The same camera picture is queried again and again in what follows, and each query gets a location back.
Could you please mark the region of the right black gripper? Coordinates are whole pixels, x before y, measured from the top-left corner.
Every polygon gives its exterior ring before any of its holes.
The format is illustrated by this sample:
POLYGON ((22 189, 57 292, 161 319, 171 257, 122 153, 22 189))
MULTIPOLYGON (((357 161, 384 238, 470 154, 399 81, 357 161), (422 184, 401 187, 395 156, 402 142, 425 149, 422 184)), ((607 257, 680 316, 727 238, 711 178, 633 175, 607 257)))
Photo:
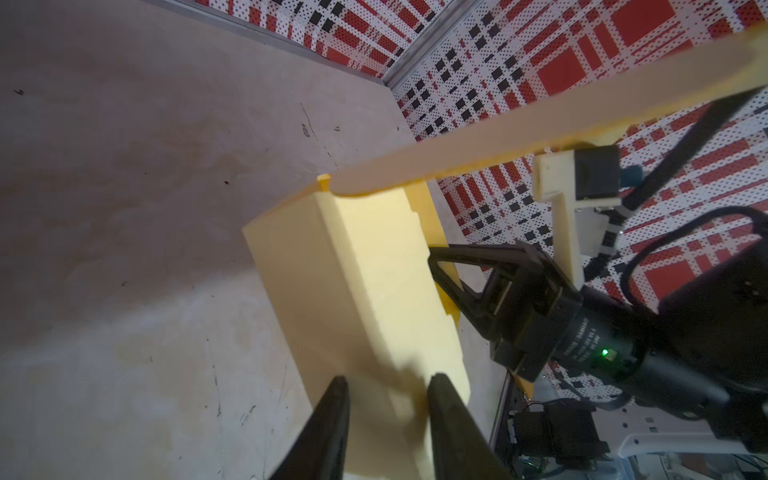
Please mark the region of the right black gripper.
POLYGON ((434 280, 490 340, 491 359, 533 380, 558 364, 621 384, 648 354, 648 332, 625 303, 579 290, 525 243, 429 249, 434 280))

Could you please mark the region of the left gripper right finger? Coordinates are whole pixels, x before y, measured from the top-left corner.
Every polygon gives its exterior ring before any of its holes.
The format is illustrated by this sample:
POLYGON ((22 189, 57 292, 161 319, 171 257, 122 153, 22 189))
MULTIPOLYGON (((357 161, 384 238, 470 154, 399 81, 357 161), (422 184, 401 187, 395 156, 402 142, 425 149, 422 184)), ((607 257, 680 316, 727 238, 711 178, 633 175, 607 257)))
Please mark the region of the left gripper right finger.
POLYGON ((446 374, 432 376, 427 394, 436 479, 513 478, 486 443, 446 374))

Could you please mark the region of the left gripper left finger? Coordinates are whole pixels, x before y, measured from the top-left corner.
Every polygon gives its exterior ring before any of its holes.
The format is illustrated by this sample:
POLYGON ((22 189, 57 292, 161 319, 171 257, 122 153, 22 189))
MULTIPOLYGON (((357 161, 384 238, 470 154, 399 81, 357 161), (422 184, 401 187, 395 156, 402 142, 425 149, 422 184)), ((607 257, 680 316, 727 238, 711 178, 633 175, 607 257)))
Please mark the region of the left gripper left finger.
POLYGON ((350 409, 348 382, 336 376, 270 479, 342 479, 350 409))

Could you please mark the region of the yellow paper box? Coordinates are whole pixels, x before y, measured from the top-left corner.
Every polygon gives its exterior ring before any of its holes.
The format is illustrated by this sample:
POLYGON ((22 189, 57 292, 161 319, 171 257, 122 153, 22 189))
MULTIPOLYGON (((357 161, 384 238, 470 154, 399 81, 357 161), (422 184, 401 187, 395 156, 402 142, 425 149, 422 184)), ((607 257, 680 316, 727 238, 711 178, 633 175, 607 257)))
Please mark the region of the yellow paper box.
MULTIPOLYGON (((470 397, 457 321, 434 280, 449 246, 426 181, 533 154, 615 145, 644 180, 605 213, 618 234, 767 84, 767 30, 752 27, 607 80, 318 178, 243 233, 313 411, 344 376, 344 473, 436 479, 427 389, 444 373, 470 397)), ((612 260, 585 256, 585 283, 612 260)))

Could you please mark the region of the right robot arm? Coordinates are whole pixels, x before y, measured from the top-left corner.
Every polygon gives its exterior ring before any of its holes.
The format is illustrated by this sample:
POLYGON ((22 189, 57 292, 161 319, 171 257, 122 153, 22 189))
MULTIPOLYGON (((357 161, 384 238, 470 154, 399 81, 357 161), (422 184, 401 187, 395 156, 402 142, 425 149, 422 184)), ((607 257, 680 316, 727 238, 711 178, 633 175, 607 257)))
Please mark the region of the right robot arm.
POLYGON ((658 237, 622 270, 621 299, 569 279, 535 245, 434 247, 434 280, 491 347, 499 365, 533 381, 549 362, 618 388, 719 439, 767 449, 767 215, 710 210, 658 237), (744 217, 756 241, 649 307, 637 267, 723 217, 744 217))

